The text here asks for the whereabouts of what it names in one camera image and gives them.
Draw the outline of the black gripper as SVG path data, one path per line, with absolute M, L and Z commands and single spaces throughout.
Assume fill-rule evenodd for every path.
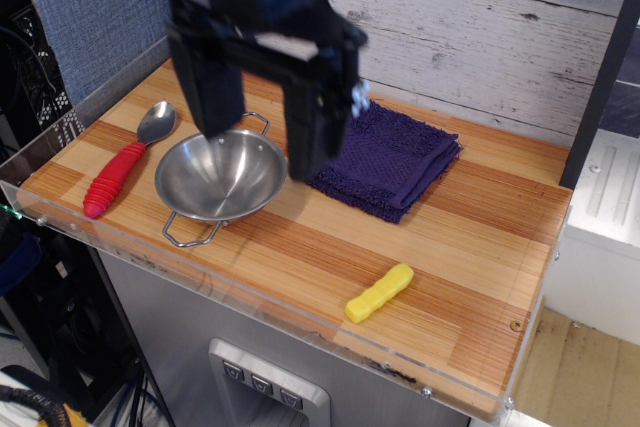
M 359 50 L 366 34 L 329 0 L 169 0 L 166 24 L 174 69 L 194 124 L 215 137 L 245 112 L 242 69 L 284 59 L 255 40 L 276 34 L 314 44 L 293 58 L 285 94 L 289 175 L 306 182 L 337 157 L 361 110 Z

